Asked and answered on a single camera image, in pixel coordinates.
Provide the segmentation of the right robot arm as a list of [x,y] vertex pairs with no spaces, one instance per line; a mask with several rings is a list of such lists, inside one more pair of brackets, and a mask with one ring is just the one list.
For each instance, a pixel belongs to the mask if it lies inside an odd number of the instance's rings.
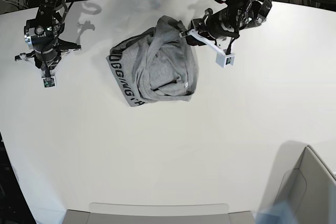
[[80,50],[79,44],[59,38],[65,30],[69,9],[66,0],[40,0],[36,17],[27,20],[24,26],[25,42],[32,52],[22,53],[15,59],[34,58],[43,77],[50,77],[63,53]]

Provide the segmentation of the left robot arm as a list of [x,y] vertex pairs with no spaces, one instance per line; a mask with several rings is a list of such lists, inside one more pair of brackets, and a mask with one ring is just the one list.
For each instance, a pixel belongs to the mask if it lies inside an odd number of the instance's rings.
[[225,54],[232,52],[233,43],[243,29],[259,27],[266,21],[273,0],[214,0],[226,7],[216,13],[211,8],[202,18],[193,19],[187,31],[180,33],[190,46],[214,46],[230,38]]

